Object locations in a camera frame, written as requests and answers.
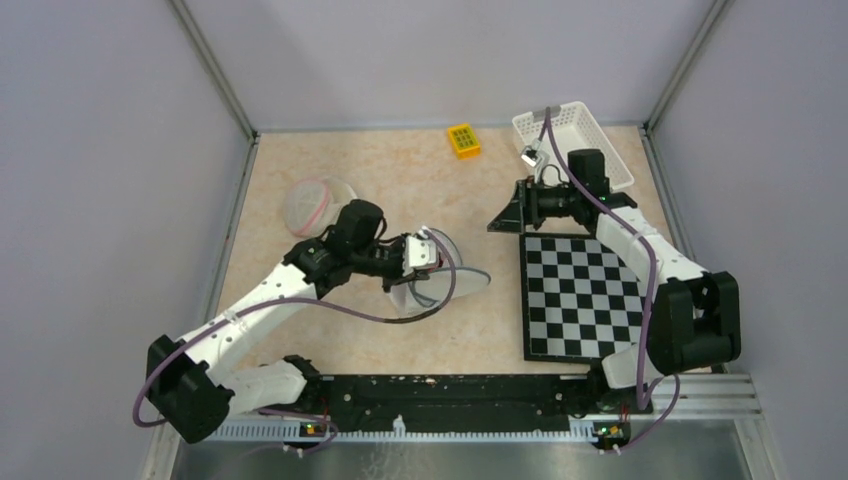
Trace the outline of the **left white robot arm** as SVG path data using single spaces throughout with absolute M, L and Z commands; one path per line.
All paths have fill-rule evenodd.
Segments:
M 385 292 L 425 280 L 440 266 L 455 269 L 446 244 L 429 227 L 383 240 L 383 210 L 355 199 L 317 237 L 298 242 L 259 285 L 229 309 L 177 339 L 162 335 L 147 351 L 146 380 L 132 409 L 143 428 L 170 425 L 187 443 L 213 434 L 225 420 L 266 405 L 308 413 L 320 386 L 296 358 L 249 371 L 238 364 L 279 325 L 307 306 L 351 316 L 357 311 L 325 301 L 354 275 L 379 278 Z

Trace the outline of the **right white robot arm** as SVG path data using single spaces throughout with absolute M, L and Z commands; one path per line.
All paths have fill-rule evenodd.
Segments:
M 571 218 L 631 269 L 645 286 L 636 346 L 605 356 L 586 385 L 589 404 L 612 412 L 627 388 L 739 358 L 740 289 L 730 273 L 710 272 L 679 252 L 652 227 L 626 193 L 615 193 L 598 149 L 556 157 L 566 181 L 528 177 L 515 184 L 488 231 L 523 234 L 548 218 Z

